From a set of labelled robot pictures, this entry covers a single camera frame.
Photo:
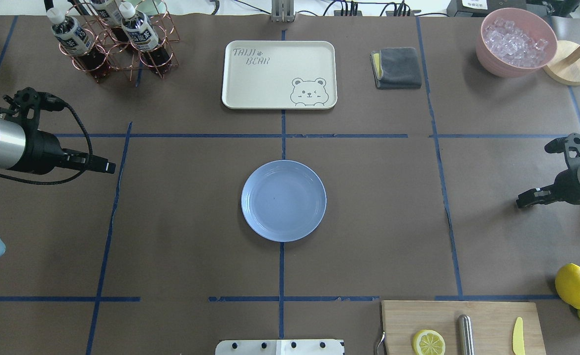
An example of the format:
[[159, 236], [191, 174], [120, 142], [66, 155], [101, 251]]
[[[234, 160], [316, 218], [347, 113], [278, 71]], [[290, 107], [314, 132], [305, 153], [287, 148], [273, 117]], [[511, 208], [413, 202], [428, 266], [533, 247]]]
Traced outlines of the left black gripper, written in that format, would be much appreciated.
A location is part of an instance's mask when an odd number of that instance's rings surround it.
[[65, 108], [66, 103], [56, 95], [27, 87], [3, 99], [9, 106], [0, 107], [0, 114], [4, 114], [0, 119], [0, 168], [45, 175], [66, 163], [71, 170], [115, 173], [115, 163], [82, 151], [66, 153], [55, 135], [39, 129], [42, 110]]

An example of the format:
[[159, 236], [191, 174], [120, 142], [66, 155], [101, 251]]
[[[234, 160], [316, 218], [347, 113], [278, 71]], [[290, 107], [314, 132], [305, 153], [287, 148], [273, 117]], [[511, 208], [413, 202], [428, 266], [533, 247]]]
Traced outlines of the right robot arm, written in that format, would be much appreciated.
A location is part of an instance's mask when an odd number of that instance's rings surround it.
[[562, 153], [567, 169], [556, 175], [553, 184], [520, 193], [516, 200], [519, 209], [532, 205], [567, 202], [580, 205], [580, 134], [571, 133], [545, 144], [547, 153]]

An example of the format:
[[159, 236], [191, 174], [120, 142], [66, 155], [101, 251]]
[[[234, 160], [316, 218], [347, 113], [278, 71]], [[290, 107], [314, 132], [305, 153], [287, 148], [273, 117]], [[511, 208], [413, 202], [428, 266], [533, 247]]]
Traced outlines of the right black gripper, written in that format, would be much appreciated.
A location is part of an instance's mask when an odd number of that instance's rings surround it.
[[545, 145], [545, 151], [563, 153], [568, 168], [556, 176], [550, 189], [532, 188], [520, 193], [516, 200], [518, 209], [553, 204], [557, 201], [580, 205], [580, 134], [571, 133], [566, 137], [553, 139]]

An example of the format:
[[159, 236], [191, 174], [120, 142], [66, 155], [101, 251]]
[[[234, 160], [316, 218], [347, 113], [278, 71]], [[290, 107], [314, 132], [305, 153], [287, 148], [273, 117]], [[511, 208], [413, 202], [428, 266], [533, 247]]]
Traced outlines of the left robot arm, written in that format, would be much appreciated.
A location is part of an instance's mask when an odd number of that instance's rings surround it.
[[[56, 95], [27, 87], [15, 95], [4, 95], [8, 108], [0, 107], [0, 170], [46, 175], [54, 168], [74, 170], [67, 179], [41, 181], [20, 179], [0, 173], [1, 179], [36, 185], [55, 186], [71, 182], [87, 171], [113, 174], [116, 164], [95, 155], [91, 137], [76, 111]], [[42, 111], [67, 109], [78, 124], [86, 140], [88, 151], [62, 148], [59, 139], [39, 129]]]

